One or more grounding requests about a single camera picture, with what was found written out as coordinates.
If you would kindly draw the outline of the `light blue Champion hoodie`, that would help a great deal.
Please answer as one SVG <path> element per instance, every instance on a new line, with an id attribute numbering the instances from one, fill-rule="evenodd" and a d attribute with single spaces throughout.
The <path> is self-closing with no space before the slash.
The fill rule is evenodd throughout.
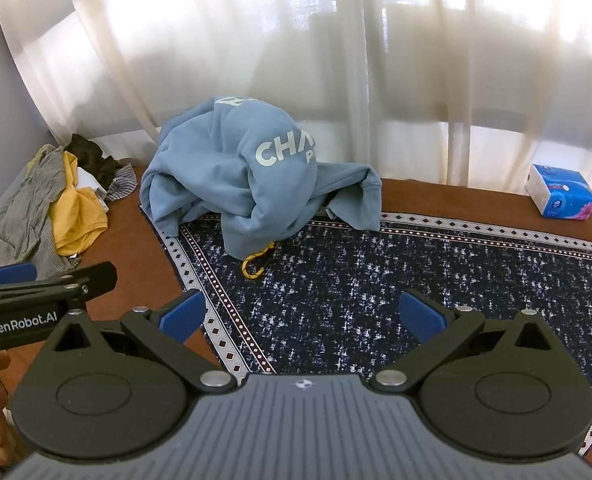
<path id="1" fill-rule="evenodd" d="M 215 96 L 162 126 L 140 201 L 170 236 L 218 214 L 226 252 L 244 260 L 293 236 L 320 210 L 356 230 L 378 230 L 382 182 L 368 165 L 320 162 L 313 136 L 279 107 Z"/>

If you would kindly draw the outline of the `dark olive garment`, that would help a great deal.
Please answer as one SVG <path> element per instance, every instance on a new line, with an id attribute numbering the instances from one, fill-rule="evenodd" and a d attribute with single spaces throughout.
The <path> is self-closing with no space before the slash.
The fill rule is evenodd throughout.
<path id="1" fill-rule="evenodd" d="M 76 156 L 78 166 L 92 174 L 106 190 L 112 184 L 116 172 L 122 168 L 121 163 L 112 156 L 105 156 L 98 144 L 77 133 L 72 135 L 65 150 Z"/>

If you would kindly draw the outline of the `white striped small garment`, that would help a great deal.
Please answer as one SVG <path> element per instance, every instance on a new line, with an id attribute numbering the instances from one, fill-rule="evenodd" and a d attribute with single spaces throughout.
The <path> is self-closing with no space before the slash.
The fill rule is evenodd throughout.
<path id="1" fill-rule="evenodd" d="M 122 200 L 136 190 L 138 179 L 131 164 L 127 164 L 116 171 L 113 181 L 107 189 L 105 199 L 108 202 Z"/>

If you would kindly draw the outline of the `navy patterned rug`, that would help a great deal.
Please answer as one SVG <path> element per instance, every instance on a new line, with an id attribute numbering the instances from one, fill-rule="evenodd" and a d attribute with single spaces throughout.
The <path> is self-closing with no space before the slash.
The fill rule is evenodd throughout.
<path id="1" fill-rule="evenodd" d="M 205 337 L 237 378 L 371 376 L 439 330 L 433 300 L 488 320 L 536 311 L 592 388 L 590 240 L 403 212 L 375 232 L 317 216 L 250 266 L 226 253 L 215 214 L 159 240 L 182 287 L 204 295 Z"/>

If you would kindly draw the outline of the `blue tissue pack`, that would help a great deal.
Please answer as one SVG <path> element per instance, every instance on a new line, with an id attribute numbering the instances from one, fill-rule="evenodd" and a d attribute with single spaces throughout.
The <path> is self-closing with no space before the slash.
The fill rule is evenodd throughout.
<path id="1" fill-rule="evenodd" d="M 592 189 L 578 171 L 532 165 L 525 191 L 544 218 L 582 221 L 592 214 Z"/>

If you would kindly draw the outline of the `white sheer curtain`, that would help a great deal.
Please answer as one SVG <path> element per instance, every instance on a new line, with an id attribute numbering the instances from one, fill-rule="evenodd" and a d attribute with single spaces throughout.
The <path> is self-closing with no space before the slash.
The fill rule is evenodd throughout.
<path id="1" fill-rule="evenodd" d="M 384 178 L 519 193 L 543 164 L 592 187 L 592 0 L 0 0 L 0 25 L 57 140 L 117 158 L 250 96 Z"/>

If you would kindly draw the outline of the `yellow hoodie drawstring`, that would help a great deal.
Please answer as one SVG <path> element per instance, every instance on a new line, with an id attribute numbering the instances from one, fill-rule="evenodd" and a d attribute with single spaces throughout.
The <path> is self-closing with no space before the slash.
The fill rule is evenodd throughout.
<path id="1" fill-rule="evenodd" d="M 276 243 L 271 242 L 260 252 L 254 252 L 245 258 L 241 265 L 241 271 L 244 278 L 248 280 L 256 280 L 260 278 L 266 267 L 270 263 L 275 253 Z"/>

